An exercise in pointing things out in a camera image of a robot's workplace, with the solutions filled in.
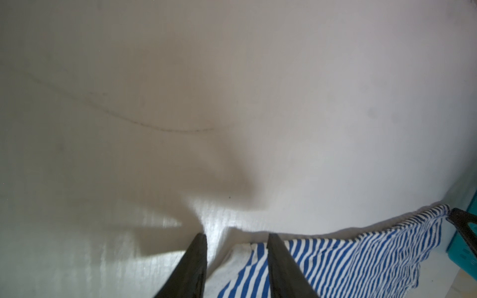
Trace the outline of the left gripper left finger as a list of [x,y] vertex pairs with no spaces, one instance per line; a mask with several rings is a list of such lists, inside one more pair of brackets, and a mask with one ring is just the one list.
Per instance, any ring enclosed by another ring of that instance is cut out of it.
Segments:
[[198,233],[155,298],[203,298],[207,275],[207,237]]

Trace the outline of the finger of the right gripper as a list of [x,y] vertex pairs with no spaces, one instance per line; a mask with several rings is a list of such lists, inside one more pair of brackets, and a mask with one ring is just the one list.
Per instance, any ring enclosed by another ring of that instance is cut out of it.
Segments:
[[477,223],[477,216],[459,208],[453,208],[447,221],[457,230],[457,233],[463,238],[473,255],[477,256],[477,234],[473,232],[470,224]]

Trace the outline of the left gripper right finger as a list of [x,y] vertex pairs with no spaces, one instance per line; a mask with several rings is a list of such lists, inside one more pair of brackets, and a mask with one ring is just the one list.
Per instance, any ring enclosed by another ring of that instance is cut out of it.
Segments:
[[278,234],[269,234],[267,249],[272,298],[319,298]]

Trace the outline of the navy striped tank top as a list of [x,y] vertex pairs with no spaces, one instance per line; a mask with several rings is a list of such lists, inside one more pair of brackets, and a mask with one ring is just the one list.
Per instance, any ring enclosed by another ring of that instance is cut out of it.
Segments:
[[[436,205],[384,230],[354,238],[295,238],[284,245],[322,298],[404,298],[418,287],[421,263],[440,245],[450,212]],[[269,298],[267,243],[245,243],[207,279],[207,298]]]

